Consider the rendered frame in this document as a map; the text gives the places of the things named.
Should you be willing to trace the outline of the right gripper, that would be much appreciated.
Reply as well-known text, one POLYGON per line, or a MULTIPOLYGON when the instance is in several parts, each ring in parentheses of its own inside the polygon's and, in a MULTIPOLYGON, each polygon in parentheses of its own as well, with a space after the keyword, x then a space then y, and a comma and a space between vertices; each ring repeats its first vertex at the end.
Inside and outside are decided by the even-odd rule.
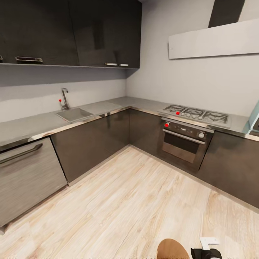
POLYGON ((215 255, 221 258, 220 253, 217 249, 202 250, 191 248, 191 255, 193 259, 205 259, 207 255, 215 255))

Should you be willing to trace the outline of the trash can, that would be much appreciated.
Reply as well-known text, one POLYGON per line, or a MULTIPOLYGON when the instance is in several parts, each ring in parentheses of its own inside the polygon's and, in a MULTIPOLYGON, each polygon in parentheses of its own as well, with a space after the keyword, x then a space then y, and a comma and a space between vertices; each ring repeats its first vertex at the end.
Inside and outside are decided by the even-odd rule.
POLYGON ((190 256, 178 241, 166 238, 157 247, 156 259, 190 259, 190 256))

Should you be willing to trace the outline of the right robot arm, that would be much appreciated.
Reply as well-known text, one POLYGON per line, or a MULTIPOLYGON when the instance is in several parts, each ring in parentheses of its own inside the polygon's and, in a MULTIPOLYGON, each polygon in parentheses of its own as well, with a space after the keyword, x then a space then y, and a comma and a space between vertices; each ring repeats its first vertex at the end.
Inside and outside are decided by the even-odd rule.
POLYGON ((217 249, 210 249, 209 245, 220 245, 220 241, 216 237, 200 237, 201 249, 191 248, 193 259, 222 259, 217 249))

